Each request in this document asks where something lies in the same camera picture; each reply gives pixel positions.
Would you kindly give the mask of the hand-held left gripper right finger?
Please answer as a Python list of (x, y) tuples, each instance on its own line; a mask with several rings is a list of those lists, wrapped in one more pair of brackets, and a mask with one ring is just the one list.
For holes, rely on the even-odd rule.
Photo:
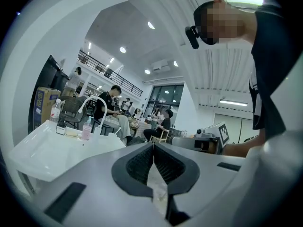
[(199, 153), (155, 143), (154, 163), (167, 185), (165, 219), (177, 226), (193, 219), (231, 184), (244, 163), (242, 157)]

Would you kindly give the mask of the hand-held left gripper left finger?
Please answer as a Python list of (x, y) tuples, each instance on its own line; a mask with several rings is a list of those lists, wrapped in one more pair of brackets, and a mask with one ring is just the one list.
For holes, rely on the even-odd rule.
[(152, 197), (132, 196), (112, 177), (120, 158), (151, 144), (138, 144), (82, 160), (34, 197), (34, 205), (64, 227), (164, 227)]

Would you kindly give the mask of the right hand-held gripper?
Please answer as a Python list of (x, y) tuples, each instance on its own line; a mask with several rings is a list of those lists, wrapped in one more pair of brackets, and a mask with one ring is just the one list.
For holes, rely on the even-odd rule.
[(198, 129), (194, 138), (174, 137), (172, 145), (181, 148), (199, 148), (201, 152), (220, 155), (229, 141), (225, 122)]

